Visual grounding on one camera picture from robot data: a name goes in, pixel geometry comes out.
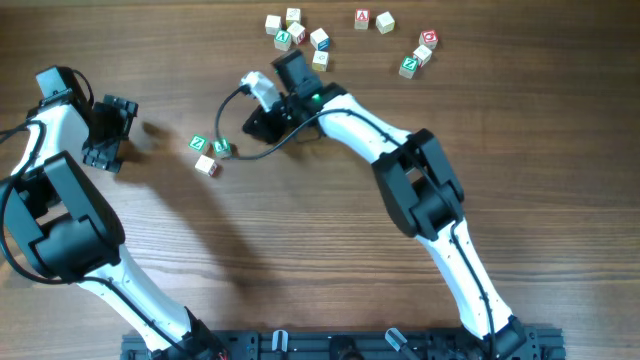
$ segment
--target black mounting base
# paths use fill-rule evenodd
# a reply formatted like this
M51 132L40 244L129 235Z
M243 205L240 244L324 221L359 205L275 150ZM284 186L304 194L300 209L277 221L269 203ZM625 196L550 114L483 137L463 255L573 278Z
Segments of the black mounting base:
M504 360L564 360L562 330L525 326L527 342ZM349 337L366 360L408 360L385 340L384 332L296 333L290 332L286 352L272 351L272 333L214 331L229 351L229 360L333 360L330 346L336 337ZM407 346L421 360L483 360L470 353L475 338L465 329L408 331ZM151 359L140 336L124 336L120 360Z

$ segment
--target white block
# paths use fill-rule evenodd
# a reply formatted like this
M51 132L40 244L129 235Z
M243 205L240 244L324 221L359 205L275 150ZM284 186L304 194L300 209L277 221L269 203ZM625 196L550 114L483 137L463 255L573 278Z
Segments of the white block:
M289 27L294 22L297 22L299 24L302 23L302 11L296 8L288 8L287 17L285 18L285 23L287 24L287 27Z
M413 74L416 73L417 69L418 60L405 56L404 60L402 60L402 64L400 65L399 74L406 77L407 79L411 79L413 77Z
M209 176L213 176L216 173L216 169L218 169L218 164L216 164L215 160L208 156L200 155L200 158L196 163L196 170Z
M369 9L356 9L356 23L354 29L367 30L369 28Z
M327 66L329 66L329 53L326 51L316 51L313 54L311 68L317 71L327 71Z
M393 20L393 16L391 16L390 12L386 12L378 15L376 17L376 27L380 30L381 34L386 34L389 31L393 30L396 26L396 21Z
M413 52L413 58L418 60L418 65L420 67L423 67L424 64L426 64L429 59L431 59L431 50L429 50L428 47L424 46L424 45L420 45L418 46L417 49L414 50Z
M311 39L311 45L313 45L316 50L326 50L329 48L329 35L327 35L322 28L312 32L309 38Z
M264 23L265 29L267 29L267 34L275 35L278 33L278 30L282 28L282 23L280 22L280 16L276 15L267 15L267 22Z
M420 45L424 45L430 50L435 49L436 45L438 45L438 34L436 34L436 31L428 30L420 33Z
M300 23L297 22L291 24L291 26L289 26L289 28L287 29L287 32L291 34L293 42L296 43L296 45L300 45L300 43L306 36L304 26L300 25Z
M278 30L276 36L273 37L273 43L276 49L287 51L291 47L291 34L284 30Z

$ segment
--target wooden tabletop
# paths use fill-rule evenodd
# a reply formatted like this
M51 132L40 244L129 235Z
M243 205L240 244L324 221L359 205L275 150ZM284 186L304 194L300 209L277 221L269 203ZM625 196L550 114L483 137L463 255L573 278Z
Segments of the wooden tabletop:
M81 70L98 99L137 101L122 171L83 169L136 261L211 329L459 326L434 263L396 229L370 166L345 146L292 143L223 162L215 179L194 171L187 144L211 135L239 79L258 70L277 81L281 52L264 21L293 2L176 2L0 9L0 128L37 105L34 74L53 64ZM640 3L299 4L307 29L331 37L323 81L439 138L477 252L514 313L563 328L570 359L640 358ZM353 30L364 6L391 11L395 30L381 35L373 20ZM400 77L428 28L441 37L432 60ZM312 46L300 48L310 59ZM256 105L238 98L222 118L244 154L267 149L240 129ZM25 142L0 147L2 174ZM35 285L4 259L0 286L2 359L114 359L131 330L93 294Z

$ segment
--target wooden table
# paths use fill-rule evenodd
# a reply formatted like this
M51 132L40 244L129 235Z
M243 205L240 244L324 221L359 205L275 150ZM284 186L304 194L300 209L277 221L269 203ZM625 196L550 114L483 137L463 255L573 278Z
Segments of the wooden table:
M194 171L187 143L210 136L239 79L259 70L276 80L269 64L281 52L264 20L293 3L125 2L0 9L0 128L37 104L34 74L52 64L83 71L98 99L138 101L120 174L83 168L160 287L211 329L460 325L435 265L397 231L370 167L345 146L289 144L225 162L216 179ZM640 3L367 4L395 17L386 35L374 20L352 29L362 6L301 5L307 29L332 39L322 80L438 136L476 249L523 322L562 327L571 359L639 358ZM400 62L426 28L438 30L438 49L404 79ZM310 59L311 45L301 49ZM267 148L240 130L256 105L234 100L222 119L244 154ZM2 174L25 139L0 147ZM4 260L0 284L2 359L113 359L131 329L94 295L35 285Z

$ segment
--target wood grain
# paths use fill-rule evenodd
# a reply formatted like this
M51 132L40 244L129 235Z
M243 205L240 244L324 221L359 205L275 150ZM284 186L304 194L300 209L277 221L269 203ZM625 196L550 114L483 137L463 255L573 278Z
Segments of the wood grain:
M214 180L193 171L191 136L210 135L247 71L272 74L280 52L264 18L286 6L1 9L0 128L37 104L34 74L52 64L83 71L99 97L138 101L121 173L85 171L140 265L212 329L458 326L435 265L399 234L369 166L344 146L290 144L225 162ZM321 78L398 127L438 136L477 251L523 322L562 327L570 359L640 358L640 3L370 3L396 18L384 36L352 30L357 6L302 3L307 28L332 39ZM426 27L439 48L401 78ZM265 149L240 131L255 106L234 100L223 116L245 154ZM0 147L3 174L25 141ZM0 281L0 358L117 357L130 327L93 295L34 285L4 260Z

